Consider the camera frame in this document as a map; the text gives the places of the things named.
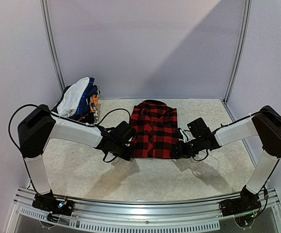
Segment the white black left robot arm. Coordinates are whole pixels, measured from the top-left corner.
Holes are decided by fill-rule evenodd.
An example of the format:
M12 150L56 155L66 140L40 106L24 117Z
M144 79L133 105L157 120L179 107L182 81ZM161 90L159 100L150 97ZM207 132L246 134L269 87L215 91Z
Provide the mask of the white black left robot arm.
M75 121L50 111L47 105L35 105L34 110L18 125L19 149L24 158L33 188L39 194L38 202L47 211L57 207L57 200L50 195L43 153L52 139L80 143L104 155L129 161L132 158L130 143L136 130L126 121L116 127L105 128L99 124Z

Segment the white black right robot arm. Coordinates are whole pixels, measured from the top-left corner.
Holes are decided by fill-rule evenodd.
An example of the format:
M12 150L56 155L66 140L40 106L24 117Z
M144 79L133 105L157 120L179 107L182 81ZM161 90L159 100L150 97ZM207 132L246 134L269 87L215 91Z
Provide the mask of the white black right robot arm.
M210 130L202 118L190 122L190 138L181 137L171 153L173 159L188 159L199 152L210 152L231 143L257 138L260 156L244 189L245 193L236 200L236 208L247 211L255 203L252 194L257 194L267 183L281 159L281 115L271 106L265 105L259 111L232 123Z

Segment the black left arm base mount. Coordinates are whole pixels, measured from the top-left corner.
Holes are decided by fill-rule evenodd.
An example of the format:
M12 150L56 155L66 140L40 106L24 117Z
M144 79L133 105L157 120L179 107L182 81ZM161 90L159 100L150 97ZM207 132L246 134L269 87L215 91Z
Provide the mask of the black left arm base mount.
M47 194L35 194L32 207L48 212L46 220L58 223L60 215L71 216L75 202L68 198L57 199L50 190Z

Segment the red black plaid shirt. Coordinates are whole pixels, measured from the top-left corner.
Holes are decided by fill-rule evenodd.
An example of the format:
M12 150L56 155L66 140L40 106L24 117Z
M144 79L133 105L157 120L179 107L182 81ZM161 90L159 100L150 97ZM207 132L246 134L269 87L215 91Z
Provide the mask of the red black plaid shirt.
M171 159L172 147L179 142L177 109L158 100L134 106L130 125L136 130L131 143L135 159Z

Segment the white garment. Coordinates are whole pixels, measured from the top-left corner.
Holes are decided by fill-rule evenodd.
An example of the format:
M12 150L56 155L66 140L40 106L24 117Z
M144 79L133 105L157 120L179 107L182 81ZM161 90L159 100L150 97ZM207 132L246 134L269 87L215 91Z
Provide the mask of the white garment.
M81 97L89 85L90 78L84 77L71 85L63 94L63 99L57 106L58 115L62 117L71 117L78 109Z

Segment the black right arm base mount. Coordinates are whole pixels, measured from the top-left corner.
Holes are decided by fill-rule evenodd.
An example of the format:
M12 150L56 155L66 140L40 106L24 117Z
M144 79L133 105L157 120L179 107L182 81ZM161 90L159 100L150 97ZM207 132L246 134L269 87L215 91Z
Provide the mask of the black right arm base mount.
M268 203L268 190L263 185L261 188L263 191L265 204L262 205L259 193L252 194L244 186L240 192L240 196L234 199L225 199L219 203L219 209L225 216L234 216L235 224L240 228L249 228L254 223L254 220L259 217Z

